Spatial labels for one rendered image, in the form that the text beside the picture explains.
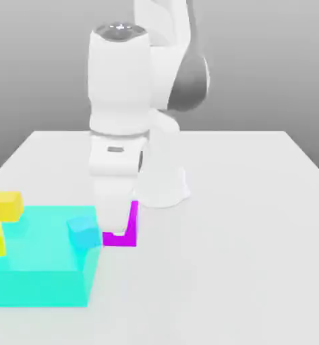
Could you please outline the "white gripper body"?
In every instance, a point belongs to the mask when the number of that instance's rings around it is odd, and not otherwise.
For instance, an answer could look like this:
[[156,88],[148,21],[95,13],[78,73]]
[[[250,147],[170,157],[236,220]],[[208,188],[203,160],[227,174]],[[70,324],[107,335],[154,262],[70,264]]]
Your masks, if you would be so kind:
[[103,232],[123,235],[132,204],[133,177],[95,177],[93,182],[96,219]]

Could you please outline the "small magenta cube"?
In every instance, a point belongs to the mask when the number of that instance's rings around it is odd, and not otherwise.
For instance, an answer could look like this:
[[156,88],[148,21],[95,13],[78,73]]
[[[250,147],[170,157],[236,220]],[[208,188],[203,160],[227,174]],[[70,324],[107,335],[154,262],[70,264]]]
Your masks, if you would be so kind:
[[138,234],[138,201],[131,204],[127,228],[124,235],[103,232],[103,245],[105,247],[135,247]]

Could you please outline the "small light blue cube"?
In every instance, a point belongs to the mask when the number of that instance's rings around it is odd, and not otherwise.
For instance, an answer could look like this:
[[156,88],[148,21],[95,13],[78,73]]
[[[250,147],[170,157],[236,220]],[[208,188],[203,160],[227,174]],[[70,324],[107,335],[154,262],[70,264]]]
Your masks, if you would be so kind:
[[94,218],[70,218],[67,228],[70,242],[76,250],[85,251],[101,245],[100,230]]

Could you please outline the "small golden yellow cube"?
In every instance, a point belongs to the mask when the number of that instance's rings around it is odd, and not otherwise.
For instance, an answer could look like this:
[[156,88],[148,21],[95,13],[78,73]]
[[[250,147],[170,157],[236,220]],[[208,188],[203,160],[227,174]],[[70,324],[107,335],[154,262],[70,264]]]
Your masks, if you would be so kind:
[[0,222],[17,222],[24,211],[19,191],[0,191]]

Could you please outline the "large turquoise box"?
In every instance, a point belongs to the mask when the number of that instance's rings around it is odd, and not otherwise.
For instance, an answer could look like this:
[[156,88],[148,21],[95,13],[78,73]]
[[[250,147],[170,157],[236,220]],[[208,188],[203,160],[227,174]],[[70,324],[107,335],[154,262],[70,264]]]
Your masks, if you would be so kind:
[[67,221],[95,217],[92,206],[27,206],[18,222],[2,225],[0,307],[85,307],[100,247],[76,250]]

